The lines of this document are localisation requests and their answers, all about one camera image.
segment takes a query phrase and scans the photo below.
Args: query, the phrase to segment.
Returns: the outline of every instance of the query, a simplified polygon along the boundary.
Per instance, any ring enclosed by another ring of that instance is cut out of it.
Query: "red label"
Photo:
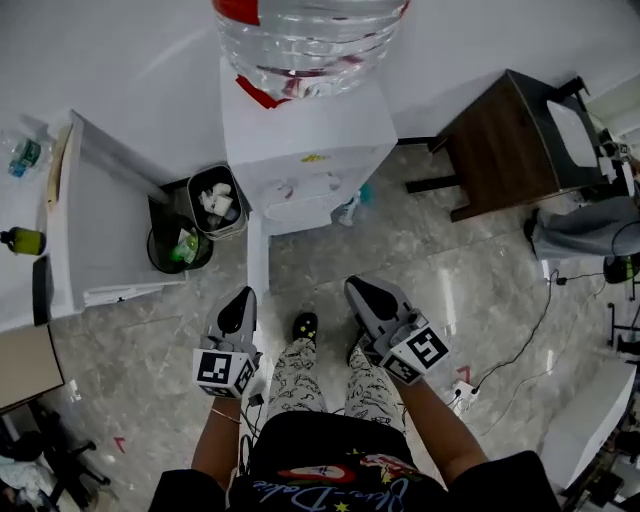
[[[211,0],[213,8],[230,20],[260,25],[258,0]]]

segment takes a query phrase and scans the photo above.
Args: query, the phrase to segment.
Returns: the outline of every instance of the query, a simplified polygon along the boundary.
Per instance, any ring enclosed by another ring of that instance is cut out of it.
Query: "gray tile floor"
[[[542,266],[521,233],[532,207],[452,224],[464,201],[458,189],[407,195],[408,179],[451,173],[444,152],[392,152],[370,180],[371,201],[351,228],[334,224],[277,237],[271,245],[272,294],[260,311],[256,343],[265,352],[268,381],[293,317],[312,307],[320,317],[318,372],[330,410],[344,403],[344,356],[356,332],[342,293],[351,274],[376,275],[402,286],[414,305],[441,329],[451,356],[428,381],[449,401],[470,366],[472,383],[513,357],[544,307]],[[564,196],[545,207],[564,213],[577,205]],[[191,354],[213,301],[246,283],[244,236],[216,245],[214,258],[183,286],[56,321],[56,350],[68,384],[47,400],[78,438],[99,445],[89,455],[113,480],[123,510],[144,510],[160,473],[186,467],[211,400],[191,384]],[[597,272],[598,260],[572,260],[563,275]],[[490,377],[471,406],[458,412],[491,457],[536,450],[549,420],[597,369],[608,325],[607,302],[628,316],[624,286],[601,277],[553,287],[551,307],[535,341],[517,361]],[[435,469],[410,422],[417,464]],[[125,439],[122,453],[114,438]]]

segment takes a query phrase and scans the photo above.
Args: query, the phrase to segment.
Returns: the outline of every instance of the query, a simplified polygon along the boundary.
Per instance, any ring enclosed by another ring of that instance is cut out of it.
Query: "leg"
[[[391,393],[389,376],[382,368],[371,366],[356,347],[349,360],[352,374],[347,384],[345,416],[376,421],[404,432],[402,417]]]
[[[269,390],[267,420],[287,411],[327,412],[315,376],[316,345],[299,338],[280,355]]]

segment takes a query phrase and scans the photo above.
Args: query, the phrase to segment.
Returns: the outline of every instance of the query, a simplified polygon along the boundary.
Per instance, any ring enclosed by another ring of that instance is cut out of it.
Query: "white appliance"
[[[542,463],[566,489],[584,471],[618,424],[629,402],[636,367],[607,361],[549,425]]]
[[[252,212],[248,280],[258,300],[269,288],[269,237],[331,223],[397,143],[380,88],[370,80],[335,97],[265,109],[220,61],[229,166]]]
[[[149,176],[164,172],[75,112],[60,172],[59,198],[45,206],[47,173],[4,177],[0,226],[45,232],[52,277],[51,316],[64,317],[184,282],[149,261],[149,197],[163,192]],[[0,332],[33,325],[36,257],[0,247]]]

